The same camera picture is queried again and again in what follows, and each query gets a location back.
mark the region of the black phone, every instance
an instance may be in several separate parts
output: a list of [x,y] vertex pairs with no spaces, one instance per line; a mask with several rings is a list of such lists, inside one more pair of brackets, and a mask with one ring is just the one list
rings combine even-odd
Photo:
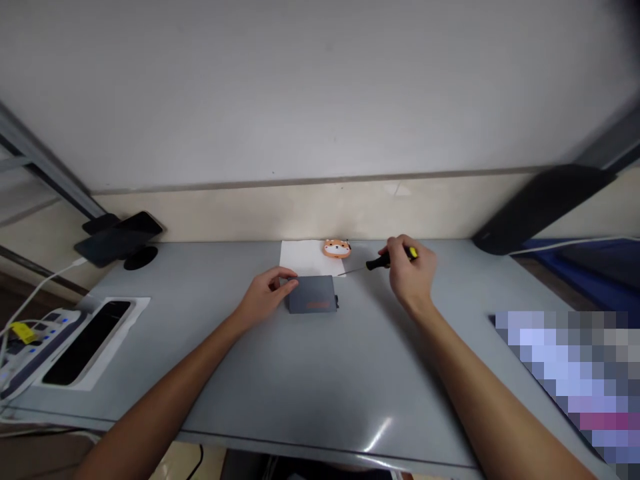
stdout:
[[162,233],[162,226],[147,212],[140,212],[101,230],[73,248],[98,268],[125,258]]
[[130,301],[110,301],[104,304],[42,377],[42,383],[63,386],[72,384],[88,366],[130,306]]

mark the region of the screwdriver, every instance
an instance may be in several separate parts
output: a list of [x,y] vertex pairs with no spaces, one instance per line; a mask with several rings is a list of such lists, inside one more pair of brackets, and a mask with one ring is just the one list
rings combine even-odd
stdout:
[[[418,258],[418,252],[414,247],[405,247],[405,253],[407,254],[407,258],[411,261],[414,261]],[[369,260],[365,262],[364,267],[356,268],[354,270],[349,270],[348,272],[341,273],[340,275],[346,275],[351,272],[355,272],[362,269],[374,270],[378,267],[389,268],[391,266],[391,257],[389,256],[389,252],[386,251],[384,254],[380,255],[376,260]]]

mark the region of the power strip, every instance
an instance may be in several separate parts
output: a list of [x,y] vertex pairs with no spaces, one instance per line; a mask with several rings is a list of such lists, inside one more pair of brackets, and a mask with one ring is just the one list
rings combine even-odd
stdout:
[[0,400],[10,400],[22,393],[40,374],[48,368],[57,355],[66,348],[74,332],[88,318],[78,310],[56,309],[48,313],[32,330],[37,340],[25,345],[22,340],[13,340],[7,345],[5,363],[0,367],[0,383],[10,378]]

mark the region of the gray desk surface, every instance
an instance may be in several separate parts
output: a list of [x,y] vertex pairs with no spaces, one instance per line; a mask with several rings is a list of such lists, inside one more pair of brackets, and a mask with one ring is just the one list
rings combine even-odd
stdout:
[[[616,476],[572,430],[487,319],[502,310],[570,308],[508,257],[470,241],[424,241],[439,267],[433,299],[495,374],[588,468]],[[347,269],[381,241],[354,241]],[[251,278],[278,264],[279,242],[166,243],[138,271],[116,266],[81,303],[151,297],[92,391],[31,387],[18,418],[108,429],[232,312]],[[229,352],[179,439],[326,461],[479,478],[473,454],[424,345],[395,300],[388,272],[334,280],[337,314],[284,306]]]

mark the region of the screwdriver handle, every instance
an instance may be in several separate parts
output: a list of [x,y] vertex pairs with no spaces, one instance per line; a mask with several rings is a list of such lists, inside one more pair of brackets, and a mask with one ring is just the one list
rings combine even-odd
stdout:
[[[407,254],[407,258],[411,261],[414,261],[418,258],[418,252],[414,247],[405,247],[405,253]],[[389,252],[386,251],[384,254],[380,255],[380,257],[376,258],[376,260],[369,260],[365,262],[367,270],[373,270],[378,267],[389,268],[391,266],[391,257],[389,256]]]

